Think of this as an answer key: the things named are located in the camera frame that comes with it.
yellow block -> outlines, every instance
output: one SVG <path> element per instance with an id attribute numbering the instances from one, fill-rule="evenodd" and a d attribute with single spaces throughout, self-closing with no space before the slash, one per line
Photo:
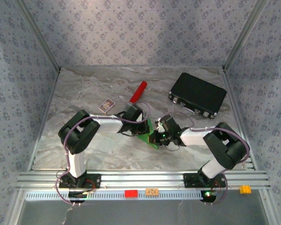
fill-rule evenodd
<path id="1" fill-rule="evenodd" d="M 248 185 L 242 185 L 239 187 L 239 192 L 241 194 L 251 194 L 252 191 L 251 191 L 251 187 L 248 186 Z"/>

green object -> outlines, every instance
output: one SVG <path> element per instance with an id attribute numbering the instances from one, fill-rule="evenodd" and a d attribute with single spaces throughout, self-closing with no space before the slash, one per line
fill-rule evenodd
<path id="1" fill-rule="evenodd" d="M 137 135 L 137 137 L 140 138 L 145 143 L 147 143 L 148 145 L 152 146 L 153 148 L 158 149 L 158 146 L 156 144 L 149 143 L 149 136 L 150 136 L 150 134 L 153 133 L 154 127 L 153 127 L 150 119 L 148 119 L 148 124 L 149 124 L 149 127 L 150 127 L 150 133 L 144 134 L 144 135 Z"/>

aluminum rail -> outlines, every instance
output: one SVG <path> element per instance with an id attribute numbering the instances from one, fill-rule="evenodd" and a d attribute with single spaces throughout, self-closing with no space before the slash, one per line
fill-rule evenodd
<path id="1" fill-rule="evenodd" d="M 97 191 L 158 188 L 160 190 L 205 190 L 206 188 L 184 188 L 183 174 L 196 173 L 194 170 L 170 171 L 122 171 L 104 170 L 88 171 L 88 174 L 100 173 L 101 186 Z M 57 174 L 62 171 L 31 171 L 21 173 L 16 188 L 20 190 L 52 191 Z M 251 189 L 269 189 L 270 185 L 265 171 L 228 171 L 225 173 L 229 189 L 239 189 L 249 185 Z"/>

marble surface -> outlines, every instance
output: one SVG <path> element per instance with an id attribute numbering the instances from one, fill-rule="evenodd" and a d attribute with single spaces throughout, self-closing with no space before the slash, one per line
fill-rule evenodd
<path id="1" fill-rule="evenodd" d="M 147 81 L 148 86 L 141 100 L 150 105 L 150 118 L 153 121 L 167 112 L 180 111 L 194 119 L 195 128 L 215 126 L 224 121 L 237 130 L 228 95 L 214 120 L 183 109 L 168 99 L 169 90 L 182 72 L 225 88 L 220 67 L 63 68 L 37 147 L 33 169 L 65 168 L 66 158 L 58 137 L 59 129 L 80 109 L 91 114 L 102 114 L 98 106 L 107 98 L 116 103 L 108 112 L 109 115 L 124 110 L 126 102 L 142 80 Z M 173 116 L 181 127 L 191 124 L 183 115 Z M 114 133 L 96 134 L 85 153 L 87 169 L 199 169 L 212 157 L 207 147 L 181 147 L 175 152 L 167 151 L 164 147 L 156 150 L 137 137 Z"/>

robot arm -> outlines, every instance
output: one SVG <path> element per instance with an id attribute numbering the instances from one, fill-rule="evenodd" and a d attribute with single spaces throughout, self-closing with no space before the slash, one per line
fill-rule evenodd
<path id="1" fill-rule="evenodd" d="M 168 145 L 173 142 L 178 146 L 205 145 L 211 150 L 214 158 L 198 170 L 200 183 L 203 186 L 214 182 L 216 175 L 231 170 L 246 155 L 246 147 L 234 135 L 227 124 L 219 123 L 212 132 L 194 132 L 189 127 L 181 129 L 174 119 L 166 115 L 156 122 L 157 130 L 149 137 L 149 142 L 157 145 Z"/>
<path id="2" fill-rule="evenodd" d="M 149 133 L 149 125 L 147 121 L 132 124 L 119 119 L 121 118 L 129 121 L 143 120 L 143 111 L 136 105 L 130 106 L 127 112 L 120 112 L 119 114 L 112 116 L 104 116 L 104 118 L 88 114 L 85 110 L 80 110 L 60 129 L 58 135 L 61 138 L 61 143 L 64 143 L 69 131 L 79 121 L 90 116 L 93 117 L 93 119 L 88 119 L 81 123 L 79 128 L 77 127 L 73 130 L 73 132 L 71 132 L 66 142 L 66 146 L 69 150 L 69 176 L 78 187 L 84 182 L 85 179 L 83 179 L 83 176 L 86 174 L 84 150 L 87 148 L 96 133 L 124 133 L 127 131 L 130 131 L 132 135 Z"/>

